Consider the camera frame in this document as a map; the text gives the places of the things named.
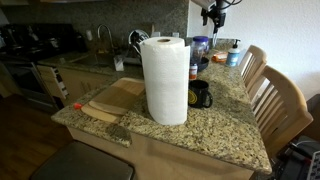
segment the orange item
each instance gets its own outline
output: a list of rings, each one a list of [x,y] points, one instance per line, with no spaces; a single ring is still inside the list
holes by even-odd
[[[198,71],[197,64],[191,64],[189,69],[189,80],[197,79],[197,71]]]
[[[80,103],[74,103],[73,104],[73,108],[74,109],[81,109],[81,107],[82,107],[82,104],[80,104]]]
[[[218,52],[212,56],[211,60],[218,63],[225,63],[227,60],[227,56],[227,52]]]

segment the bottle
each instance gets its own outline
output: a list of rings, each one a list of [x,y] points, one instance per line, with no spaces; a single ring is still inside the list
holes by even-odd
[[[238,41],[239,39],[236,39],[236,42],[233,44],[232,48],[228,51],[227,61],[226,65],[230,67],[234,67],[237,65],[237,61],[239,58],[240,49],[238,49]]]
[[[208,49],[208,37],[207,36],[195,36],[191,43],[190,51],[190,63],[199,64],[202,56]]]
[[[190,64],[189,68],[189,80],[196,80],[197,79],[197,72],[198,72],[198,65],[197,64]]]

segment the cabinet door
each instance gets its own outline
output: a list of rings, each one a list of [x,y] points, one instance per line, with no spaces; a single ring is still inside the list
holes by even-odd
[[[58,71],[69,93],[67,99],[63,101],[64,105],[75,102],[109,78],[108,75],[65,68],[58,68]]]
[[[59,97],[61,99],[66,99],[68,92],[64,89],[63,82],[59,82],[57,78],[41,75],[41,78],[48,88],[51,96]]]
[[[38,71],[42,76],[57,77],[58,71],[55,67],[37,65]]]

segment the kitchen utensil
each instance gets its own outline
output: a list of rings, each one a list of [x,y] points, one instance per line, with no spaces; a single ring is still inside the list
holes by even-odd
[[[106,113],[124,115],[143,92],[143,80],[121,78],[94,97],[89,105]]]

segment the oven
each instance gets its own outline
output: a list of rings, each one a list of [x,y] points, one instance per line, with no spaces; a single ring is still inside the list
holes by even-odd
[[[8,24],[0,27],[6,46],[0,61],[22,94],[34,107],[56,112],[62,103],[51,96],[37,69],[37,62],[75,50],[71,24]]]
[[[0,59],[30,105],[47,112],[59,110],[58,100],[48,93],[34,62],[3,55]]]

